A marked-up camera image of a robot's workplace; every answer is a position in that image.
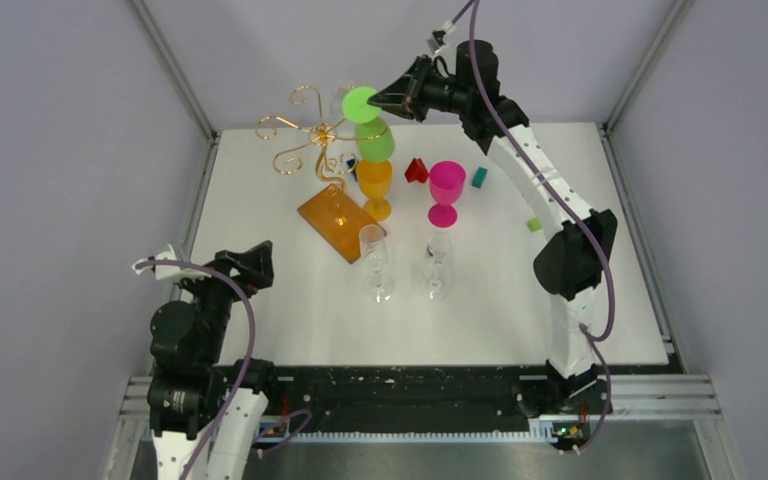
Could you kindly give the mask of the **clear short wine glass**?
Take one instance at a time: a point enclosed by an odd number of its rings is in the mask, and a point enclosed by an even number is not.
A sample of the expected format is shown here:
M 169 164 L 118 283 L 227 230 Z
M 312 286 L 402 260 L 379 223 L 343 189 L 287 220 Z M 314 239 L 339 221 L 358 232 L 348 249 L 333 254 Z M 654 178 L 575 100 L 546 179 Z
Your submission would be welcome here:
M 358 87 L 358 84 L 354 81 L 339 81 L 333 85 L 332 97 L 329 103 L 329 113 L 330 119 L 334 124 L 344 118 L 343 100 L 346 95 L 356 87 Z

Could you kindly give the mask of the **green plastic goblet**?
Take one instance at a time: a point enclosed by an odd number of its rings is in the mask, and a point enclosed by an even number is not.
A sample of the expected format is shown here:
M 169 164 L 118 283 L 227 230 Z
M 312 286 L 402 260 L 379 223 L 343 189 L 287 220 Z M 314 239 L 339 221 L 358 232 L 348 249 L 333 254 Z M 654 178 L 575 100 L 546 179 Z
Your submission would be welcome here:
M 353 139 L 363 160 L 388 161 L 395 151 L 395 140 L 389 124 L 381 117 L 382 110 L 367 104 L 376 90 L 358 86 L 343 100 L 344 117 L 351 122 Z

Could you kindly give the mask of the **clear stemmed wine glass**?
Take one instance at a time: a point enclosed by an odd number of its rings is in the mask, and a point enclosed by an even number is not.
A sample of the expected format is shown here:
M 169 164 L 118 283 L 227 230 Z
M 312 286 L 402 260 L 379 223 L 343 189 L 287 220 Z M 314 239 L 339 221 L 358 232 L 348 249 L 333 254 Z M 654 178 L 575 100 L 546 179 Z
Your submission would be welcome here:
M 426 298 L 440 300 L 449 293 L 452 286 L 453 260 L 453 238 L 445 232 L 433 233 L 425 247 L 422 291 Z

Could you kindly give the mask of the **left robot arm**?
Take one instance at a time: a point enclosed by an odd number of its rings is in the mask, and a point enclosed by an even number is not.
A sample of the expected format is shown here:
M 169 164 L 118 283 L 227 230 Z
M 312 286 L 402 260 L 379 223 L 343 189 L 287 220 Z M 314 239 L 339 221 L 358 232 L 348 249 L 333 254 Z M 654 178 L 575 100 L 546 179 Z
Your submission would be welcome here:
M 220 251 L 204 266 L 169 245 L 133 265 L 191 294 L 159 307 L 150 321 L 155 362 L 146 401 L 160 479 L 239 479 L 264 413 L 281 393 L 275 366 L 246 352 L 220 364 L 232 307 L 272 286 L 273 244 Z

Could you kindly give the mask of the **orange plastic goblet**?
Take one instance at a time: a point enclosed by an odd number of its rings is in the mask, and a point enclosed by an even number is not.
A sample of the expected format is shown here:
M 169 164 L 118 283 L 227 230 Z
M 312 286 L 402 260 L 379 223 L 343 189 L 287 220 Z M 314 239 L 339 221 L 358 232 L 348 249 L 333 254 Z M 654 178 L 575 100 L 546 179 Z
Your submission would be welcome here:
M 392 165 L 389 161 L 362 160 L 357 165 L 355 173 L 359 188 L 367 198 L 363 209 L 376 222 L 386 220 L 391 214 L 391 205 L 386 196 L 392 184 Z

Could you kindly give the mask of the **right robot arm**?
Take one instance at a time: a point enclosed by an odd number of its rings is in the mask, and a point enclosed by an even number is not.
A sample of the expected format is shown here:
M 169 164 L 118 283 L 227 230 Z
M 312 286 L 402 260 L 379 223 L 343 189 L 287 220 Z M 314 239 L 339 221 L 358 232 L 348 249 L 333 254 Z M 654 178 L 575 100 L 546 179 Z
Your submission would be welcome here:
M 596 210 L 563 178 L 527 115 L 501 94 L 498 70 L 493 45 L 468 40 L 456 48 L 453 73 L 440 72 L 437 58 L 419 56 L 367 102 L 418 122 L 431 110 L 457 115 L 465 135 L 512 181 L 544 230 L 533 270 L 549 295 L 552 327 L 547 378 L 521 405 L 531 416 L 594 407 L 608 396 L 597 345 L 615 323 L 610 256 L 618 219 L 610 209 Z

